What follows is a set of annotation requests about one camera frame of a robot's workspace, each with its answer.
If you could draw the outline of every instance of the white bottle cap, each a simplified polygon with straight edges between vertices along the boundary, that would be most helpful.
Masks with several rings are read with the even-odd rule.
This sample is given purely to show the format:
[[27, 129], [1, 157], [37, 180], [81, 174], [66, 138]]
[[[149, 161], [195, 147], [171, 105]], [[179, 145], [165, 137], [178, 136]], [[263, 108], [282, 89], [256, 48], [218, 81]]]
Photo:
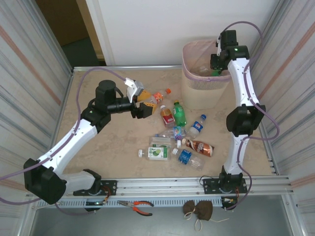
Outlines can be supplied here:
[[173, 153], [174, 155], [176, 155], [177, 152], [178, 152], [178, 149], [176, 149], [176, 148], [174, 148], [173, 151], [172, 151], [172, 153]]

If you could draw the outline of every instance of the pliers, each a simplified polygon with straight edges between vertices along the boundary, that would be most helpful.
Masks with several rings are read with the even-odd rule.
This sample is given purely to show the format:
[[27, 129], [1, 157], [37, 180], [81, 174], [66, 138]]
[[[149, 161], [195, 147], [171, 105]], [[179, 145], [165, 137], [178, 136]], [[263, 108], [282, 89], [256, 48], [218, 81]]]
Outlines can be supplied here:
[[143, 215], [143, 216], [151, 216], [152, 213], [146, 213], [146, 212], [140, 211], [137, 207], [135, 207], [136, 205], [147, 204], [147, 205], [154, 207], [154, 205], [152, 203], [147, 202], [147, 201], [140, 201], [140, 202], [133, 202], [133, 203], [127, 202], [127, 201], [117, 201], [117, 203], [119, 203], [123, 206], [126, 206], [126, 207], [132, 207], [132, 209], [134, 211], [136, 211], [138, 214]]

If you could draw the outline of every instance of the green soda bottle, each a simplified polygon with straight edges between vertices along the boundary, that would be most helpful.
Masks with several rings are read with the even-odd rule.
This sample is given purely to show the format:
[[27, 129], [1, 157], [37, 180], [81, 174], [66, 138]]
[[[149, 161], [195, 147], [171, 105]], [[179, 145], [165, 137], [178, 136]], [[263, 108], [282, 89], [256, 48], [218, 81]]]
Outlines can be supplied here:
[[173, 113], [174, 113], [176, 125], [185, 126], [186, 125], [185, 112], [184, 112], [183, 107], [179, 104], [178, 100], [174, 101]]

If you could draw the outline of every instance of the blue bottle label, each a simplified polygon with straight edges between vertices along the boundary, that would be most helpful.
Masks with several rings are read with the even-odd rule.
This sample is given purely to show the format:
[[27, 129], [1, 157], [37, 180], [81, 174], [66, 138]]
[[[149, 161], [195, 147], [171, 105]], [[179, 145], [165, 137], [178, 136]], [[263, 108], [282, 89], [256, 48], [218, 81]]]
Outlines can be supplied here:
[[180, 126], [173, 127], [174, 137], [176, 140], [182, 140], [182, 128]]
[[203, 126], [202, 126], [199, 122], [197, 122], [197, 121], [195, 121], [195, 123], [192, 124], [192, 127], [194, 127], [196, 130], [198, 130], [199, 133], [200, 133], [200, 131], [201, 131], [202, 128], [203, 128]]
[[186, 165], [191, 155], [192, 153], [190, 151], [183, 150], [182, 153], [179, 155], [178, 160]]

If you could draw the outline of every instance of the trash can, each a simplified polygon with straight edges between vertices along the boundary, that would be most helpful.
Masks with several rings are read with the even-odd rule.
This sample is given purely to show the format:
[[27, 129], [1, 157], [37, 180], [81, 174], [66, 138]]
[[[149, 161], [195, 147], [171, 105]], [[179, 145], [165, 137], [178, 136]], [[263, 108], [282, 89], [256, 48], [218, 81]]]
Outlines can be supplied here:
[[227, 70], [218, 75], [210, 68], [211, 54], [216, 53], [213, 40], [198, 40], [183, 47], [182, 97], [189, 109], [214, 107], [231, 80]]

